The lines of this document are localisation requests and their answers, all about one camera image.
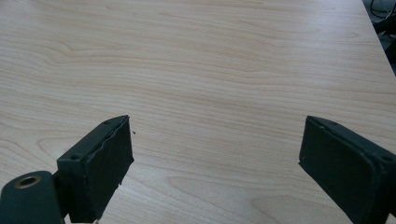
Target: wood grain pattern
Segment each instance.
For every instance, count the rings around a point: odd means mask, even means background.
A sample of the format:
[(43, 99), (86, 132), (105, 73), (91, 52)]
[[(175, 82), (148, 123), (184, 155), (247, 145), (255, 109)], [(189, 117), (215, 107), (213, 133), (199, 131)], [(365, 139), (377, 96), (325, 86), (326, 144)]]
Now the wood grain pattern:
[(135, 163), (101, 223), (349, 223), (297, 164), (305, 117), (396, 152), (361, 0), (0, 2), (0, 187), (123, 114)]

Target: table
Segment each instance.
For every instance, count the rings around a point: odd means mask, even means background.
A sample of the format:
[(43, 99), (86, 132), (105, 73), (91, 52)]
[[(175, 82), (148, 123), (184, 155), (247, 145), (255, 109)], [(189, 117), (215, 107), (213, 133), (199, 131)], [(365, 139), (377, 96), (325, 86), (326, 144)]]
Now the table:
[(6, 0), (0, 19), (0, 187), (131, 117), (100, 223), (350, 223), (298, 165), (305, 117), (396, 153), (361, 0)]

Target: wood grain surface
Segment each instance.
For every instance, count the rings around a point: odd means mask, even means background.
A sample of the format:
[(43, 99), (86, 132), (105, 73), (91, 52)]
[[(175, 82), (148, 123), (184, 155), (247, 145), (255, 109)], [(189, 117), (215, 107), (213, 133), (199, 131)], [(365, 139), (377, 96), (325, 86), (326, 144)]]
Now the wood grain surface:
[(298, 165), (304, 119), (396, 152), (395, 81), (361, 0), (2, 0), (0, 188), (128, 114), (101, 224), (350, 223)]

